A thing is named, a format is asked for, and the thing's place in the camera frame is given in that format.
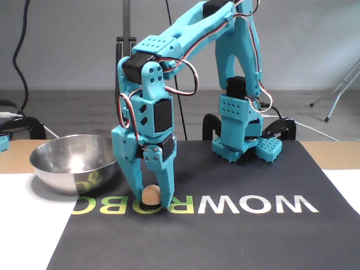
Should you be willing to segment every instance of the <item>brown egg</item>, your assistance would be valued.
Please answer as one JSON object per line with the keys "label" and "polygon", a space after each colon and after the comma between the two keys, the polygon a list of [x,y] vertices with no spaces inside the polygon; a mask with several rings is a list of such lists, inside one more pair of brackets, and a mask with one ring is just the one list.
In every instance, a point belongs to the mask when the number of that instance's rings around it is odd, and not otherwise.
{"label": "brown egg", "polygon": [[161,204],[160,187],[155,184],[145,187],[142,191],[142,202],[146,205]]}

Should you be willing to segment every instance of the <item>black cable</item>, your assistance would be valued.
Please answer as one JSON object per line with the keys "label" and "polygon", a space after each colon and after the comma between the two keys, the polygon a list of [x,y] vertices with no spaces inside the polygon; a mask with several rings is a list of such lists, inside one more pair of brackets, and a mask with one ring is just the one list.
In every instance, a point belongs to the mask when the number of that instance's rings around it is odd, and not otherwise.
{"label": "black cable", "polygon": [[250,14],[241,14],[242,16],[244,17],[250,17],[250,16],[253,16],[253,14],[255,14],[255,12],[257,12],[258,8],[259,8],[259,5],[260,5],[260,0],[257,0],[256,1],[256,7],[254,9],[254,11]]}
{"label": "black cable", "polygon": [[[261,103],[260,103],[260,106],[261,106],[261,108],[269,108],[269,107],[270,107],[270,104],[269,104],[269,103],[265,103],[265,102],[261,102]],[[272,106],[271,108],[276,112],[276,114],[279,116],[279,118],[282,119],[282,116],[281,116],[279,110],[278,110],[276,107],[274,107],[274,106]]]}
{"label": "black cable", "polygon": [[115,104],[116,104],[116,113],[118,115],[119,123],[120,123],[120,115],[119,115],[119,96],[120,96],[120,86],[119,86],[119,78],[118,78],[118,63],[122,56],[122,44],[120,42],[116,43],[116,55],[115,55]]}
{"label": "black cable", "polygon": [[24,110],[26,104],[28,103],[29,90],[28,90],[28,85],[27,85],[27,83],[26,83],[25,77],[23,76],[21,70],[20,70],[19,67],[17,66],[16,58],[17,58],[17,55],[18,55],[19,52],[20,52],[20,48],[21,48],[21,46],[23,45],[24,38],[25,38],[26,25],[27,25],[27,23],[28,23],[29,3],[30,3],[30,0],[26,0],[26,1],[25,1],[24,16],[23,16],[23,18],[22,18],[22,32],[21,32],[21,37],[20,37],[19,43],[17,44],[15,53],[13,54],[13,57],[12,57],[12,64],[13,64],[14,68],[16,69],[18,75],[20,76],[21,81],[22,81],[22,84],[24,85],[24,89],[25,89],[25,98],[24,98],[24,102],[23,102],[22,105],[21,105],[21,110]]}
{"label": "black cable", "polygon": [[[173,23],[172,23],[172,20],[171,20],[169,2],[168,2],[168,0],[165,0],[165,1],[166,1],[166,9],[168,10],[169,23],[170,23],[170,26],[171,26],[171,25],[173,25]],[[177,79],[176,76],[174,77],[174,80],[175,80],[175,89],[176,89],[176,90],[179,90],[179,87],[178,87],[178,79]],[[180,96],[179,96],[179,95],[177,95],[177,96],[178,96],[178,101],[179,101],[179,108],[180,108],[181,121],[182,121],[182,128],[183,128],[183,130],[184,130],[185,141],[187,141],[186,127],[185,127],[185,121],[184,121],[184,114],[183,114],[183,112],[182,112],[181,99],[180,99]]]}
{"label": "black cable", "polygon": [[14,102],[10,101],[10,100],[0,100],[0,106],[5,106],[5,107],[13,107],[16,108],[19,112],[18,114],[21,114],[23,117],[26,117],[25,113],[23,112],[22,109],[20,109],[17,104],[15,104]]}

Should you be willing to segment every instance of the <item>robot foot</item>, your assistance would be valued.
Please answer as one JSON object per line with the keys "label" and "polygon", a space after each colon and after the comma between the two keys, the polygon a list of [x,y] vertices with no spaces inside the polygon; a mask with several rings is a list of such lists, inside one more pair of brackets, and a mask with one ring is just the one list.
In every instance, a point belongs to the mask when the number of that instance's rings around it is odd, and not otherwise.
{"label": "robot foot", "polygon": [[277,138],[259,138],[255,149],[258,158],[266,162],[274,162],[282,150],[282,142]]}
{"label": "robot foot", "polygon": [[213,152],[230,162],[236,162],[241,156],[240,152],[226,148],[225,145],[220,142],[219,137],[213,140]]}

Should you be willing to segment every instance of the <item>metal bowl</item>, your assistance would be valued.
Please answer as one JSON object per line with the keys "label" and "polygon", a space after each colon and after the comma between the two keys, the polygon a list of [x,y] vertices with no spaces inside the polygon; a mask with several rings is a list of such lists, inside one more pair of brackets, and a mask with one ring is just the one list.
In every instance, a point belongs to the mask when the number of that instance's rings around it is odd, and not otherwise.
{"label": "metal bowl", "polygon": [[36,148],[30,163],[37,176],[53,190],[81,195],[110,181],[119,169],[111,137],[72,135]]}

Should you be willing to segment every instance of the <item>turquoise robotic arm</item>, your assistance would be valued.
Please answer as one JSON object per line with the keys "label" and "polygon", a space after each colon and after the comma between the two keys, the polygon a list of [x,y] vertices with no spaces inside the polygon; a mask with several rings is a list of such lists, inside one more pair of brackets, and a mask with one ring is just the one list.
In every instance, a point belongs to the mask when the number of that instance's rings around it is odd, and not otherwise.
{"label": "turquoise robotic arm", "polygon": [[[120,125],[111,132],[114,155],[137,199],[143,191],[140,162],[154,171],[161,191],[161,205],[168,208],[174,194],[174,103],[169,93],[190,96],[199,79],[188,62],[215,41],[220,87],[221,135],[212,150],[236,162],[248,149],[273,162],[281,152],[281,141],[261,138],[263,117],[258,96],[267,93],[261,84],[260,48],[253,22],[251,0],[199,2],[160,35],[150,35],[132,49],[131,57],[118,63]],[[235,76],[239,61],[245,77]],[[184,67],[195,78],[195,90],[176,91],[165,85]]]}

